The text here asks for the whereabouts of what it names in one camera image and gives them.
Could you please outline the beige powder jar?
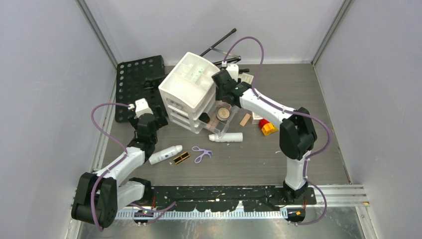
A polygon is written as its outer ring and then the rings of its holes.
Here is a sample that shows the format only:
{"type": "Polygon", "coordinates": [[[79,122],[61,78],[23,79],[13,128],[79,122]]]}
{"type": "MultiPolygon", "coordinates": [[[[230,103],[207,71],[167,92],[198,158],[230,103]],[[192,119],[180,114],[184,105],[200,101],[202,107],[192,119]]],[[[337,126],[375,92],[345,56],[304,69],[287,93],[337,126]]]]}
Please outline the beige powder jar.
{"type": "Polygon", "coordinates": [[[220,107],[216,111],[216,117],[220,121],[227,121],[230,117],[230,110],[224,107],[220,107]]]}

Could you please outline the white plastic drawer organizer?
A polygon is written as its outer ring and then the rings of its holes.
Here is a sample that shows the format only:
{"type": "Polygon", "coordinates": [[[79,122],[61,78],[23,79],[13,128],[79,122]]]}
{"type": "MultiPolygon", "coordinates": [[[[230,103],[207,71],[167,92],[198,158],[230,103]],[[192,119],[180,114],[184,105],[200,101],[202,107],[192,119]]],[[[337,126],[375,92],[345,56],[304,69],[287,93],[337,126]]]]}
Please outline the white plastic drawer organizer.
{"type": "Polygon", "coordinates": [[[158,89],[170,122],[193,133],[206,129],[207,123],[198,118],[205,112],[211,120],[217,119],[220,107],[230,110],[227,121],[220,121],[213,134],[224,135],[239,108],[215,100],[212,75],[219,68],[209,60],[187,52],[159,85],[158,89]]]}

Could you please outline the black round jar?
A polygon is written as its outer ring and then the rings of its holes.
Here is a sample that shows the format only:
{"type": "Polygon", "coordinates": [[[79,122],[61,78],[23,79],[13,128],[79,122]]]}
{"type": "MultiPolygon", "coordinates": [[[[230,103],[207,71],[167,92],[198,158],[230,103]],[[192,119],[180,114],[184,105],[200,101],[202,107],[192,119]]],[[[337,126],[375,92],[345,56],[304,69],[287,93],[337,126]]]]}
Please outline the black round jar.
{"type": "Polygon", "coordinates": [[[204,123],[209,123],[210,122],[210,117],[207,113],[203,112],[201,113],[201,115],[198,118],[200,121],[204,122],[204,123]]]}

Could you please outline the nude eyeshadow palette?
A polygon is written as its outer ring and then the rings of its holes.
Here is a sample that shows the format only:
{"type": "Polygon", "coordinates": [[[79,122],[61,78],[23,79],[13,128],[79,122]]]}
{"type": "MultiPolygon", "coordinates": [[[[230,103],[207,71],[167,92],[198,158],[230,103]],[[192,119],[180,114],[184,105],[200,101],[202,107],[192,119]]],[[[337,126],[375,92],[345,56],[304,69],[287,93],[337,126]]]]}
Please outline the nude eyeshadow palette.
{"type": "Polygon", "coordinates": [[[210,131],[214,131],[218,124],[219,124],[218,119],[210,120],[206,125],[206,129],[210,131]]]}

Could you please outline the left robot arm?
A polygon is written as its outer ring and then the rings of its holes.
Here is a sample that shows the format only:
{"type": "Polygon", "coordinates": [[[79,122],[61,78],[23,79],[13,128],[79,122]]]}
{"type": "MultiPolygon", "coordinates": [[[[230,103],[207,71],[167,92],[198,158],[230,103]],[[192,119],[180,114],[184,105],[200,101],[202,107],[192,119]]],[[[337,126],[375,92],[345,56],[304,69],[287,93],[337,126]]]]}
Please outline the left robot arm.
{"type": "Polygon", "coordinates": [[[152,156],[158,142],[157,131],[167,126],[168,121],[162,113],[152,112],[139,117],[131,115],[129,122],[134,127],[134,137],[123,153],[103,169],[86,172],[79,178],[71,209],[73,219],[102,230],[129,204],[147,206],[152,202],[151,182],[128,176],[152,156]]]}

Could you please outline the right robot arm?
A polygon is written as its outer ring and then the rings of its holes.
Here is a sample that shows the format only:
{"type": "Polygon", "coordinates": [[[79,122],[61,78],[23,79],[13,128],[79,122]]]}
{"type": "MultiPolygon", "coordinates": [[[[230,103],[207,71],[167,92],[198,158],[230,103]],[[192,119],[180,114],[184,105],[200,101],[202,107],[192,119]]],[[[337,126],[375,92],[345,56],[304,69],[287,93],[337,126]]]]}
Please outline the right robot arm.
{"type": "Polygon", "coordinates": [[[317,139],[307,109],[295,110],[264,96],[246,82],[237,82],[227,70],[212,75],[216,99],[260,115],[279,131],[279,147],[287,158],[287,173],[283,182],[284,198],[297,204],[308,188],[307,166],[317,139]]]}

